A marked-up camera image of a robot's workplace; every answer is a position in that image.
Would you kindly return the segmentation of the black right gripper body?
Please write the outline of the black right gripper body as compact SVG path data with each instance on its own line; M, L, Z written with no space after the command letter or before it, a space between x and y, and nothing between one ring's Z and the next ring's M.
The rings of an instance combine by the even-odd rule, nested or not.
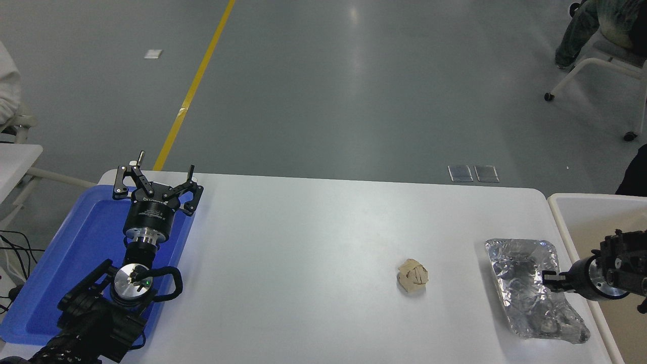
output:
M581 296L597 295L597 290L594 288L589 274L589 268L594 261L594 257L580 259L571 267L571 286Z

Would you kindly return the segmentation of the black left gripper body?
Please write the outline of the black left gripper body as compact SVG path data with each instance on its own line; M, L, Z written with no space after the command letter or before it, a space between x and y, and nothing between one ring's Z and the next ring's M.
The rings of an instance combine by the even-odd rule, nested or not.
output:
M129 208L123 226L123 234L134 239L137 232L153 230L160 239L168 239L171 235L175 213L175 209L159 201L136 201Z

